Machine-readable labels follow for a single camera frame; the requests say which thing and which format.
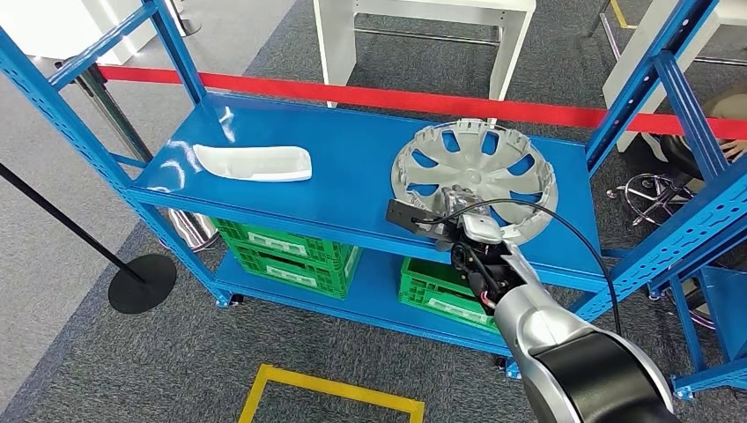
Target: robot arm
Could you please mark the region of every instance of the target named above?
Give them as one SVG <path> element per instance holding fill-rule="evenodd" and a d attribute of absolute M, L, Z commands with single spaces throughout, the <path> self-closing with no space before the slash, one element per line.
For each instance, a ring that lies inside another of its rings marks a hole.
<path fill-rule="evenodd" d="M 478 197 L 453 187 L 440 193 L 445 215 Z M 392 200 L 387 219 L 451 248 L 452 265 L 493 315 L 521 370 L 540 422 L 678 422 L 669 386 L 653 361 L 619 335 L 600 330 L 559 306 L 486 207 L 456 221 Z"/>
<path fill-rule="evenodd" d="M 559 306 L 515 245 L 503 258 L 521 275 L 494 318 L 541 422 L 669 422 L 669 386 L 653 361 L 617 334 Z"/>

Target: crate label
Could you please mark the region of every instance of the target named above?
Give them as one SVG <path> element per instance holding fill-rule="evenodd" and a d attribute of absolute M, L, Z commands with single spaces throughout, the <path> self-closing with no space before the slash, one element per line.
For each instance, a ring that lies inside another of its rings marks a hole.
<path fill-rule="evenodd" d="M 435 298 L 431 298 L 428 301 L 428 305 L 433 308 L 437 308 L 438 310 L 445 311 L 449 313 L 450 315 L 458 315 L 469 321 L 477 322 L 481 324 L 487 324 L 488 318 L 490 318 L 488 315 L 483 315 L 481 313 L 476 313 L 472 310 L 467 310 L 461 307 L 457 307 L 447 302 L 436 300 Z"/>
<path fill-rule="evenodd" d="M 355 257 L 358 255 L 358 247 L 351 249 L 351 256 L 348 257 L 348 263 L 345 264 L 345 277 L 350 276 L 350 270 L 352 270 L 352 264 L 355 263 Z"/>
<path fill-rule="evenodd" d="M 316 288 L 316 279 L 309 278 L 307 276 L 301 276 L 297 275 L 295 273 L 290 273 L 289 271 L 282 271 L 278 269 L 277 267 L 267 266 L 265 268 L 268 275 L 275 276 L 281 279 L 290 280 L 292 282 L 297 282 L 299 284 L 305 285 L 305 286 L 313 286 Z"/>
<path fill-rule="evenodd" d="M 304 247 L 303 245 L 292 244 L 290 242 L 268 238 L 260 234 L 255 234 L 253 232 L 247 232 L 247 238 L 249 242 L 257 245 L 263 245 L 271 249 L 280 249 L 285 251 L 286 253 L 295 254 L 297 256 L 308 256 L 306 247 Z"/>

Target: silver robot arm segment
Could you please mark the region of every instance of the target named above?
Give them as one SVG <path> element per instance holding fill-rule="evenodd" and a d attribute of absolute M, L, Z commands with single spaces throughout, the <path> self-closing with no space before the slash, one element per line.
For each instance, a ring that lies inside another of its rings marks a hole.
<path fill-rule="evenodd" d="M 620 336 L 562 308 L 519 249 L 502 258 L 524 285 L 497 302 L 494 318 L 541 422 L 666 422 L 669 386 L 653 361 Z"/>

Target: white plastic part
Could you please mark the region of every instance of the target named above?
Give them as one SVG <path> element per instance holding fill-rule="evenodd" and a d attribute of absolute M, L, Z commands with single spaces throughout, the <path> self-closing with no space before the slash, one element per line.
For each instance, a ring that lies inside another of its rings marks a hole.
<path fill-rule="evenodd" d="M 311 156 L 296 146 L 208 147 L 194 145 L 205 170 L 230 179 L 292 182 L 311 178 Z"/>

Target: person's hand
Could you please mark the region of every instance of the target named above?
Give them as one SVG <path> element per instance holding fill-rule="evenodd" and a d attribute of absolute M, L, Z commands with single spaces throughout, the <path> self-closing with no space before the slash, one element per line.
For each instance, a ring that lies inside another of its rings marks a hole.
<path fill-rule="evenodd" d="M 747 152 L 747 139 L 735 139 L 721 144 L 721 150 L 727 159 L 734 161 Z"/>

